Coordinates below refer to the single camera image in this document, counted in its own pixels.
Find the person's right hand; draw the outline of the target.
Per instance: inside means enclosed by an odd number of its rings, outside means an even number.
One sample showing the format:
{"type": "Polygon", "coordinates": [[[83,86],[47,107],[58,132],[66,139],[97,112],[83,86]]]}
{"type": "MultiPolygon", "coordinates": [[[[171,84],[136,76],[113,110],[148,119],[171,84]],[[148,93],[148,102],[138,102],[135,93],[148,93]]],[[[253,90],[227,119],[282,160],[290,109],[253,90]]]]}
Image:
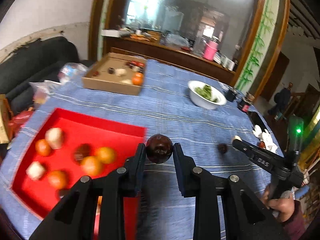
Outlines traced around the person's right hand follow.
{"type": "Polygon", "coordinates": [[[295,202],[292,194],[289,198],[270,199],[270,185],[265,188],[263,196],[260,198],[261,202],[268,208],[278,211],[277,220],[279,222],[287,221],[295,211],[295,202]]]}

